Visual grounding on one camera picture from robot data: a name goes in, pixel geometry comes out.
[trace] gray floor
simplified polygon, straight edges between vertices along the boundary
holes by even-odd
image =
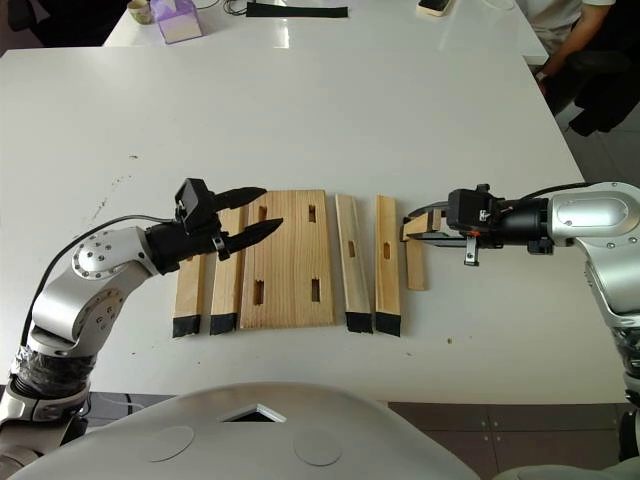
[[[389,407],[461,458],[483,479],[523,465],[601,469],[617,463],[617,425],[626,404]]]
[[[556,121],[585,180],[617,180],[640,187],[640,106],[611,132],[595,132],[588,137],[568,128],[578,112],[580,109],[569,107]]]

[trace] black strip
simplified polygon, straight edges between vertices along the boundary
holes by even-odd
[[[376,330],[389,335],[400,336],[400,315],[376,312]]]
[[[221,333],[228,333],[236,328],[237,321],[237,313],[211,315],[211,327],[209,328],[209,335],[220,335]]]
[[[194,335],[200,331],[200,315],[189,315],[173,319],[173,338]]]
[[[247,3],[247,17],[319,17],[319,18],[347,18],[347,7],[309,8],[283,7],[267,3]]]
[[[370,313],[347,312],[347,330],[357,333],[373,333],[373,318]]]

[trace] wooden slat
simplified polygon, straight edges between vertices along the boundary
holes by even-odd
[[[223,230],[228,231],[229,235],[240,233],[244,229],[245,212],[245,207],[223,210],[220,213]],[[220,261],[216,255],[209,329],[211,335],[229,332],[236,326],[242,299],[243,260],[244,250],[231,254],[224,261]]]
[[[376,329],[400,335],[400,278],[396,201],[376,198]]]
[[[204,298],[205,257],[197,255],[180,262],[173,313],[173,336],[198,333]]]
[[[249,224],[284,221],[245,252],[240,327],[335,324],[324,191],[268,192],[248,208]]]
[[[336,195],[336,213],[347,328],[355,332],[372,332],[356,199],[351,195]]]
[[[424,291],[427,289],[427,274],[424,265],[424,245],[420,240],[405,242],[407,250],[407,288]]]
[[[402,226],[402,241],[409,240],[412,233],[425,233],[427,231],[428,214],[423,213]]]

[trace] wooden plank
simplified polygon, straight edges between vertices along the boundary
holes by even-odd
[[[223,210],[220,216],[223,230],[237,235],[244,229],[245,207]],[[216,255],[216,274],[213,279],[210,335],[230,332],[236,328],[242,299],[244,250],[231,254],[224,261]]]
[[[426,233],[428,220],[428,214],[423,213],[419,217],[405,223],[402,226],[402,241],[406,242],[409,240],[409,235],[412,233]]]
[[[409,239],[405,242],[407,250],[407,288],[425,291],[427,274],[424,268],[424,246],[420,240]]]
[[[334,325],[324,191],[268,192],[248,208],[249,224],[284,221],[245,252],[240,328]]]
[[[400,274],[395,198],[376,198],[376,329],[400,336]]]
[[[355,197],[336,195],[336,214],[347,329],[351,332],[373,333]]]
[[[180,262],[176,304],[173,311],[174,338],[200,331],[205,263],[204,255],[196,255]]]

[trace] robotic arm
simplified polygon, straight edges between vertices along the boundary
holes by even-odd
[[[272,219],[235,236],[222,230],[217,212],[265,192],[216,195],[204,181],[187,179],[176,194],[173,221],[146,230],[103,230],[79,242],[71,265],[37,295],[12,365],[0,402],[0,478],[69,438],[96,356],[133,290],[193,255],[217,252],[224,260],[280,226],[282,219]]]
[[[627,399],[640,407],[640,189],[598,183],[581,192],[541,195],[585,187],[563,185],[505,200],[488,185],[455,190],[448,202],[412,212],[441,210],[450,229],[409,235],[437,246],[464,247],[465,264],[477,266],[478,250],[526,245],[529,253],[550,255],[554,247],[577,245],[587,256],[585,275],[605,323],[611,329],[626,373]]]
[[[640,406],[640,189],[601,183],[578,193],[556,193],[577,187],[585,185],[517,200],[491,195],[488,185],[455,190],[447,202],[410,217],[438,210],[460,236],[440,232],[432,222],[426,232],[409,236],[466,248],[467,265],[478,265],[482,248],[524,245],[530,253],[552,254],[556,246],[581,247],[587,281],[625,364],[627,396]],[[27,319],[0,402],[0,478],[78,436],[74,421],[88,395],[96,355],[135,288],[155,274],[178,269],[179,261],[193,255],[217,251],[224,259],[280,225],[281,219],[268,220],[233,237],[222,231],[216,212],[263,193],[249,188],[215,195],[201,180],[188,179],[176,195],[173,221],[146,230],[104,230],[79,242],[67,270],[37,292]],[[540,198],[549,193],[555,195]]]

